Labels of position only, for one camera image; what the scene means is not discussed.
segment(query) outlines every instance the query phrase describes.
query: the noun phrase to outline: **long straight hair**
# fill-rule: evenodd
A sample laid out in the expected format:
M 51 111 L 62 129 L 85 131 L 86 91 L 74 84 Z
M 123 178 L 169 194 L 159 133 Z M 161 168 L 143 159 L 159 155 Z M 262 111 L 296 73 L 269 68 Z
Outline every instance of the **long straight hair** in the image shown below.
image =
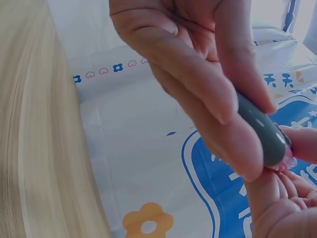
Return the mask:
M 0 1 L 0 236 L 111 237 L 43 0 Z

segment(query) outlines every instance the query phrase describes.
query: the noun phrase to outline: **blue pattern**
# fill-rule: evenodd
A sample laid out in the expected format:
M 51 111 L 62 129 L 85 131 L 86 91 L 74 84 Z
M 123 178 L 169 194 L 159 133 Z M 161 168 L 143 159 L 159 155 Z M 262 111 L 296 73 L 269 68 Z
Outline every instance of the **blue pattern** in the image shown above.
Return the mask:
M 293 127 L 317 127 L 317 102 L 308 97 L 296 95 L 280 104 L 284 106 L 276 114 L 270 116 L 274 122 Z M 248 223 L 251 220 L 251 214 L 248 211 L 241 213 L 249 207 L 243 181 L 225 162 L 213 156 L 201 137 L 192 146 L 191 154 L 185 154 L 188 141 L 193 136 L 197 136 L 197 133 L 196 131 L 193 132 L 186 139 L 182 148 L 182 161 L 195 191 L 210 212 L 213 232 L 208 237 L 246 237 L 248 226 L 249 230 L 252 226 Z M 188 163 L 190 162 L 194 171 L 189 169 Z M 293 171 L 317 184 L 317 168 L 315 165 L 298 161 L 298 165 Z M 197 176 L 199 182 L 194 181 L 193 174 Z M 204 188 L 204 191 L 198 189 L 198 183 Z M 207 193 L 209 199 L 213 200 L 219 211 L 219 236 L 215 234 L 215 223 L 218 221 L 212 213 L 211 205 L 207 202 L 208 198 L 202 195 L 204 193 Z

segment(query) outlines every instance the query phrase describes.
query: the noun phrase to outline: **grey nail file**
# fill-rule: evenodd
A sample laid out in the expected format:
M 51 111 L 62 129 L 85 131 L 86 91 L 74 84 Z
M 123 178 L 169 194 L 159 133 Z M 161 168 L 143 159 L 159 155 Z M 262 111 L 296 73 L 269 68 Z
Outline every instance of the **grey nail file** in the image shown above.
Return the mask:
M 240 93 L 238 93 L 238 100 L 239 115 L 254 129 L 261 141 L 264 166 L 277 165 L 283 160 L 286 145 L 290 145 L 290 140 L 267 115 Z

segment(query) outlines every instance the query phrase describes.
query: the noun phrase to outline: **white fabric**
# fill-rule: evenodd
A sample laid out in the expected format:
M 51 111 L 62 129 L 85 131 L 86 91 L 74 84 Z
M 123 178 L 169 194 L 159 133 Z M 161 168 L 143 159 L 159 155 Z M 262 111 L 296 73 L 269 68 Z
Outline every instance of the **white fabric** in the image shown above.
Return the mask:
M 304 45 L 317 55 L 317 1 L 315 3 L 310 27 L 304 39 Z
M 253 27 L 282 29 L 289 2 L 253 0 Z M 107 0 L 48 0 L 48 3 L 69 60 L 126 45 L 114 29 Z
M 277 86 L 274 88 L 270 84 L 268 87 L 278 96 L 278 102 L 293 95 L 289 92 L 292 88 L 284 87 L 282 74 L 285 72 L 294 81 L 293 89 L 313 86 L 316 56 L 280 30 L 256 29 L 254 36 L 260 71 L 275 75 Z M 130 59 L 137 65 L 126 67 Z M 77 84 L 91 163 L 113 237 L 126 236 L 122 225 L 126 214 L 155 202 L 173 216 L 174 223 L 166 233 L 167 238 L 217 238 L 221 226 L 230 221 L 228 227 L 232 228 L 240 219 L 243 223 L 238 230 L 243 234 L 222 237 L 251 238 L 247 205 L 238 206 L 239 213 L 232 218 L 218 210 L 195 177 L 190 164 L 190 148 L 187 151 L 185 147 L 185 161 L 189 163 L 193 182 L 206 197 L 206 203 L 211 204 L 214 214 L 214 222 L 211 222 L 206 204 L 195 192 L 181 159 L 184 141 L 195 130 L 193 124 L 179 105 L 163 92 L 144 59 L 129 48 L 121 48 L 99 55 L 98 60 L 104 62 L 104 67 L 111 68 L 118 62 L 124 67 L 121 72 L 83 78 Z M 76 62 L 73 62 L 73 70 L 75 74 L 85 74 L 76 67 Z M 238 178 L 234 173 L 229 177 L 234 181 Z M 235 196 L 240 194 L 246 199 L 241 181 L 232 186 Z

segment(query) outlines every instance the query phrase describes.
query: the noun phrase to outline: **skin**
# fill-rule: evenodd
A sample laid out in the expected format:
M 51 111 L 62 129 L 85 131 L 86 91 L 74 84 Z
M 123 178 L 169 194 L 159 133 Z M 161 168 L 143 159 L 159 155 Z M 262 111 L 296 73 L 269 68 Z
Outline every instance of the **skin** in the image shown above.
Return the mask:
M 235 91 L 264 113 L 275 111 L 255 63 L 251 1 L 110 0 L 109 5 L 119 36 L 147 58 L 209 149 L 244 179 L 259 177 L 261 143 L 237 114 Z
M 317 130 L 284 128 L 293 153 L 317 164 Z M 264 169 L 253 182 L 245 182 L 254 238 L 317 237 L 317 187 L 291 171 Z
M 254 238 L 317 237 L 317 189 L 292 172 L 263 169 L 254 130 L 237 114 L 235 89 L 275 111 L 255 65 L 250 0 L 110 0 L 120 37 L 145 56 L 166 93 L 213 153 L 245 180 Z M 290 130 L 293 153 L 317 163 L 317 131 Z

